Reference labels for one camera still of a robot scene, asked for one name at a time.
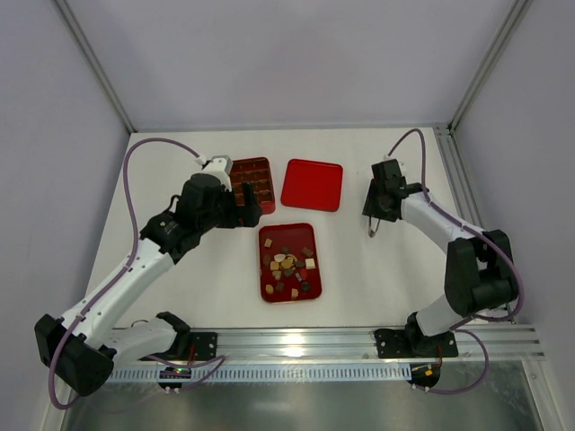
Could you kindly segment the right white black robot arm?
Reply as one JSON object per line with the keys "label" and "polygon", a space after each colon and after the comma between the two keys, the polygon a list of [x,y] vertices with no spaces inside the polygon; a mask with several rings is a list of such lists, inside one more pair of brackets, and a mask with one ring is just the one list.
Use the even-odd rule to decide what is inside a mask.
{"label": "right white black robot arm", "polygon": [[376,235],[381,222],[403,221],[447,258],[443,294],[412,313],[402,329],[376,330],[377,354],[382,359],[456,357],[456,328],[479,312],[519,298],[509,238],[501,230],[484,231],[448,213],[426,187],[405,179],[395,159],[374,164],[372,173],[363,207],[369,236]]}

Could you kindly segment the red compartment chocolate box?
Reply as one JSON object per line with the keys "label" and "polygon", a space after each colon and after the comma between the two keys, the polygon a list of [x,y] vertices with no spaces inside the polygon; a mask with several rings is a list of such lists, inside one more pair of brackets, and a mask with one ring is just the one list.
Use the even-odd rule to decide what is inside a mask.
{"label": "red compartment chocolate box", "polygon": [[270,162],[266,157],[233,160],[230,179],[235,202],[238,206],[245,204],[242,184],[250,183],[262,213],[267,216],[275,212],[276,202],[273,180]]}

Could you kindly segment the metal serving tongs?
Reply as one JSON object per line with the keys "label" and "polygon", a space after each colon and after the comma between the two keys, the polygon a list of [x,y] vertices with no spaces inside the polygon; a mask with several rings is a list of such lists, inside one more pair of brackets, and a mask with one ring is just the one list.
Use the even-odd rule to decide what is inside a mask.
{"label": "metal serving tongs", "polygon": [[369,216],[367,225],[367,235],[369,238],[374,238],[378,233],[381,220],[377,217]]}

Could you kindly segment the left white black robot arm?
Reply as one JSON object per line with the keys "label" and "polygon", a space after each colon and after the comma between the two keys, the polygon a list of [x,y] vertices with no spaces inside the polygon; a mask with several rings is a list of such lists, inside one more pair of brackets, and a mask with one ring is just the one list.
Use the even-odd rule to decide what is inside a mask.
{"label": "left white black robot arm", "polygon": [[178,359],[190,345],[190,326],[170,312],[144,324],[118,330],[126,310],[214,228],[253,228],[262,210],[252,184],[242,185],[243,203],[213,175],[197,173],[187,180],[171,205],[136,229],[125,262],[74,307],[35,324],[41,362],[49,368],[49,390],[61,379],[77,395],[98,391],[121,366],[148,356]]}

